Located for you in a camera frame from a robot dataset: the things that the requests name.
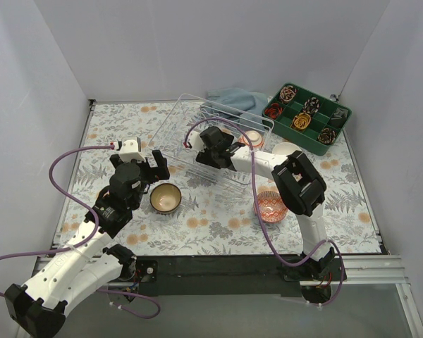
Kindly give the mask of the black glazed bowl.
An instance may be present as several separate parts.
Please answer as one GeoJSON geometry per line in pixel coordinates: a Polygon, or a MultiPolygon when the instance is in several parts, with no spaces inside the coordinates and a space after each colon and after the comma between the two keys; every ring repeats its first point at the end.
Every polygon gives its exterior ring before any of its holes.
{"type": "Polygon", "coordinates": [[[180,189],[171,183],[156,186],[150,194],[151,207],[158,213],[169,214],[174,212],[181,203],[180,189]]]}

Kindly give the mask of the orange white floral bowl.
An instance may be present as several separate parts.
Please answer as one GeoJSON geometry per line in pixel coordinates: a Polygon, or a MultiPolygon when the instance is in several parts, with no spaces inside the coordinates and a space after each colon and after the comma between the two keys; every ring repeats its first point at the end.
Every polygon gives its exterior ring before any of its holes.
{"type": "Polygon", "coordinates": [[[245,135],[240,135],[238,141],[245,144],[246,146],[252,144],[254,149],[262,148],[264,145],[264,139],[262,135],[255,130],[248,130],[245,135]]]}

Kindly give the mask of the plain white ribbed bowl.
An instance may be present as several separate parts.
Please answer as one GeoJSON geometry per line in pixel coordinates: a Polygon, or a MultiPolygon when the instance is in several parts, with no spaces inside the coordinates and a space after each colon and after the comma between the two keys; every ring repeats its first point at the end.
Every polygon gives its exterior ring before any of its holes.
{"type": "Polygon", "coordinates": [[[272,154],[288,156],[293,154],[295,151],[302,151],[302,149],[294,143],[281,142],[273,147],[272,154]]]}

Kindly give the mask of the blue white zigzag bowl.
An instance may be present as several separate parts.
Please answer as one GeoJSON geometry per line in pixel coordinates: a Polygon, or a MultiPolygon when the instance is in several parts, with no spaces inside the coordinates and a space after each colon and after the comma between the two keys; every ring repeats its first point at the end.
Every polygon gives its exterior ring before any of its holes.
{"type": "Polygon", "coordinates": [[[264,191],[257,195],[257,204],[253,205],[254,212],[257,212],[257,207],[266,223],[278,223],[282,221],[288,209],[282,201],[281,195],[274,191],[264,191]]]}

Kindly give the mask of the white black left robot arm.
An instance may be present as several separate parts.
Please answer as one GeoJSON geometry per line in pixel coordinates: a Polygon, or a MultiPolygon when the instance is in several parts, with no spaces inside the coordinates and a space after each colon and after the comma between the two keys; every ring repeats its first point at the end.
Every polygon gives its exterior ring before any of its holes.
{"type": "Polygon", "coordinates": [[[136,279],[135,254],[111,242],[132,220],[151,184],[170,177],[167,160],[152,152],[156,166],[135,154],[111,156],[115,171],[76,233],[36,275],[4,293],[10,317],[31,337],[54,337],[68,313],[104,283],[136,279]]]}

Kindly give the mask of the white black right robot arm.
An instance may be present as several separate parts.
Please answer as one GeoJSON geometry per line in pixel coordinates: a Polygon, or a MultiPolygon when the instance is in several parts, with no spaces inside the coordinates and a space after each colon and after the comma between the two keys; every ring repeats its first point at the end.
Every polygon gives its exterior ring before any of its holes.
{"type": "Polygon", "coordinates": [[[326,183],[302,151],[288,155],[267,153],[254,148],[250,137],[243,133],[244,142],[211,126],[202,132],[190,130],[184,146],[197,152],[196,161],[217,169],[229,169],[251,175],[255,212],[265,240],[277,259],[289,268],[305,265],[306,274],[320,280],[331,272],[337,256],[340,261],[340,281],[345,277],[341,252],[326,234],[323,212],[326,183]],[[257,198],[256,176],[273,180],[286,208],[300,226],[302,258],[291,263],[275,249],[262,220],[257,198]]]}

